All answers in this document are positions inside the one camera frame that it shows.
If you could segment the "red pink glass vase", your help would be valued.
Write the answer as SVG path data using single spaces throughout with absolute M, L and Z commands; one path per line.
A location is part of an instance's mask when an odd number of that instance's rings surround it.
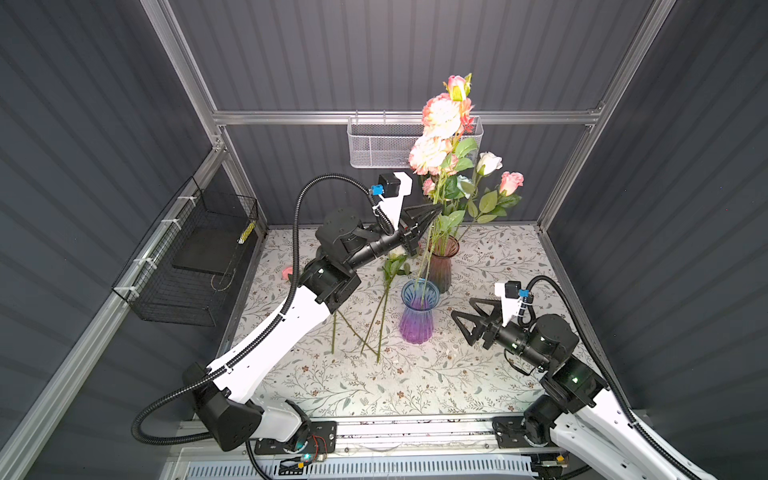
M 452 282 L 452 259 L 459 253 L 460 245 L 454 236 L 440 239 L 434 247 L 427 279 L 432 282 L 440 294 L 445 294 Z

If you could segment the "white rose stem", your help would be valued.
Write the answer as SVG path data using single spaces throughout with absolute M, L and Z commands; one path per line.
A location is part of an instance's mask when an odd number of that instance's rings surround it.
M 471 178 L 469 180 L 462 180 L 459 183 L 465 195 L 465 213 L 472 220 L 476 220 L 479 216 L 479 208 L 475 205 L 475 201 L 479 192 L 480 181 L 496 172 L 501 167 L 501 157 L 492 152 L 480 153 L 477 159 L 477 163 L 472 171 Z

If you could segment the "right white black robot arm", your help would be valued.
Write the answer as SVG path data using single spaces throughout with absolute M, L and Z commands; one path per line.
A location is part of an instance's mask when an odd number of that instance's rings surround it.
M 544 393 L 517 423 L 496 419 L 500 436 L 516 434 L 535 447 L 560 447 L 607 479 L 708 479 L 710 473 L 672 447 L 620 399 L 606 379 L 573 354 L 579 343 L 569 323 L 556 314 L 532 326 L 513 321 L 522 299 L 473 298 L 471 311 L 451 317 L 469 345 L 502 348 L 540 374 Z

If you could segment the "pink rose large leaves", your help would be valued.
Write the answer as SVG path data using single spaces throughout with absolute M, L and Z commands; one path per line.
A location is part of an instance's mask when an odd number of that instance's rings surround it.
M 285 268 L 285 269 L 282 271 L 282 274 L 281 274 L 281 275 L 282 275 L 282 280 L 284 280 L 284 281 L 288 281 L 288 282 L 290 283 L 290 282 L 291 282 L 291 280 L 293 279 L 293 267 L 289 266 L 289 267 Z M 350 331 L 351 331 L 351 332 L 352 332 L 352 333 L 355 335 L 355 337 L 357 337 L 359 340 L 361 340 L 361 341 L 362 341 L 362 344 L 363 344 L 363 347 L 362 347 L 362 351 L 364 351 L 364 350 L 365 350 L 365 348 L 367 347 L 369 350 L 371 350 L 371 352 L 375 353 L 374 349 L 373 349 L 373 348 L 372 348 L 372 347 L 371 347 L 371 346 L 368 344 L 367 340 L 363 339 L 363 337 L 362 337 L 362 336 L 360 336 L 360 335 L 359 335 L 359 334 L 358 334 L 358 333 L 357 333 L 357 332 L 356 332 L 356 331 L 355 331 L 355 330 L 352 328 L 351 324 L 350 324 L 350 323 L 349 323 L 349 321 L 346 319 L 346 317 L 345 317 L 343 314 L 341 314 L 340 312 L 338 312 L 338 311 L 337 311 L 336 313 L 334 313 L 334 321 L 333 321 L 333 325 L 334 325 L 334 332 L 335 332 L 335 328 L 336 328 L 336 327 L 335 327 L 335 325 L 336 325 L 336 321 L 337 321 L 337 316 L 338 316 L 339 314 L 341 315 L 341 318 L 344 320 L 344 322 L 345 322 L 345 323 L 347 324 L 347 326 L 349 327 Z M 335 349 L 335 339 L 333 339 L 333 338 L 332 338 L 332 342 L 331 342 L 331 343 L 332 343 L 331 352 L 333 353 L 333 352 L 335 351 L 335 350 L 334 350 L 334 349 Z

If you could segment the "blue purple glass vase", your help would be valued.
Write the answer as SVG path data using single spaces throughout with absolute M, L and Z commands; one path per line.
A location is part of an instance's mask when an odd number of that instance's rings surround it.
M 440 301 L 436 285 L 427 279 L 409 280 L 401 291 L 404 311 L 399 323 L 402 338 L 415 345 L 424 344 L 434 332 L 434 310 Z

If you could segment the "yellow green marker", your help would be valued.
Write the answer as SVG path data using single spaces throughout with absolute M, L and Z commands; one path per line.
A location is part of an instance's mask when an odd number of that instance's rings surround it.
M 254 233 L 257 227 L 256 221 L 251 221 L 247 227 L 241 232 L 240 236 L 238 237 L 237 243 L 239 245 L 244 245 L 249 237 Z

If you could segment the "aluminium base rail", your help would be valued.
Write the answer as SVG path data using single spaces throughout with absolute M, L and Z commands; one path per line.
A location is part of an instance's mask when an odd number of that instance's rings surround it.
M 332 458 L 480 455 L 518 455 L 557 452 L 557 447 L 534 448 L 519 440 L 513 447 L 498 444 L 492 420 L 495 413 L 348 416 L 338 417 Z

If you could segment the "pale pink flower spray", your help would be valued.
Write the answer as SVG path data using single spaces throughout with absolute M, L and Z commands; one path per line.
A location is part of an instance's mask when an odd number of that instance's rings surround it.
M 409 156 L 409 167 L 419 177 L 422 193 L 431 204 L 439 204 L 440 181 L 471 169 L 473 161 L 470 155 L 477 150 L 477 141 L 471 137 L 475 128 L 471 116 L 472 75 L 452 75 L 444 83 L 444 88 L 444 92 L 429 99 L 423 107 L 423 134 Z M 419 269 L 419 275 L 425 279 L 436 243 L 455 235 L 442 232 L 441 216 L 430 226 L 432 230 L 426 241 Z

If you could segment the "floral patterned table mat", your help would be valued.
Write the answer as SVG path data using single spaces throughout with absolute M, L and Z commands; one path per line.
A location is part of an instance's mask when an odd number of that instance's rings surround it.
M 386 285 L 380 261 L 359 275 L 361 285 L 338 314 L 276 364 L 256 399 L 289 399 L 313 417 L 404 416 L 521 411 L 541 394 L 528 365 L 499 347 L 467 344 L 451 318 L 471 298 L 492 297 L 498 281 L 553 277 L 535 227 L 471 229 L 452 259 L 432 337 L 420 345 L 399 331 L 405 278 Z

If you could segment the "light pink rose stem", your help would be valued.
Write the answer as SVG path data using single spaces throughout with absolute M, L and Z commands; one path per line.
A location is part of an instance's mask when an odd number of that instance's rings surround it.
M 522 173 L 504 172 L 499 185 L 495 189 L 487 189 L 476 202 L 473 220 L 479 224 L 486 224 L 505 217 L 522 200 L 518 191 L 523 184 Z

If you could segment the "white pink bud spray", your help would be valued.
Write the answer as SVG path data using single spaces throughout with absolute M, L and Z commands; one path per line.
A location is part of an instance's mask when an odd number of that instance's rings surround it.
M 377 363 L 379 363 L 381 359 L 384 326 L 386 323 L 386 309 L 392 284 L 397 277 L 409 276 L 411 274 L 411 267 L 408 263 L 408 255 L 399 251 L 390 254 L 384 260 L 381 267 L 381 272 L 383 275 L 383 293 L 374 310 L 373 318 L 367 327 L 366 335 L 363 337 L 363 347 L 361 348 L 361 351 L 364 351 L 366 348 L 371 350 L 376 355 Z M 379 333 L 376 339 L 377 343 L 373 344 L 373 328 L 377 322 L 379 325 Z

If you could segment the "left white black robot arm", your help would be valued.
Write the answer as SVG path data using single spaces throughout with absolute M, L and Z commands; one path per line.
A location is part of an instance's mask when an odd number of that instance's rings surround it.
M 185 372 L 185 380 L 193 382 L 205 372 L 224 370 L 193 392 L 197 416 L 223 451 L 252 438 L 274 440 L 291 451 L 304 448 L 311 429 L 307 414 L 290 400 L 254 400 L 257 387 L 304 335 L 352 295 L 361 283 L 360 267 L 398 247 L 416 254 L 439 210 L 428 204 L 405 208 L 391 235 L 377 226 L 364 226 L 349 208 L 331 213 L 316 231 L 316 256 L 302 271 L 287 313 L 274 311 L 207 368 L 194 365 Z

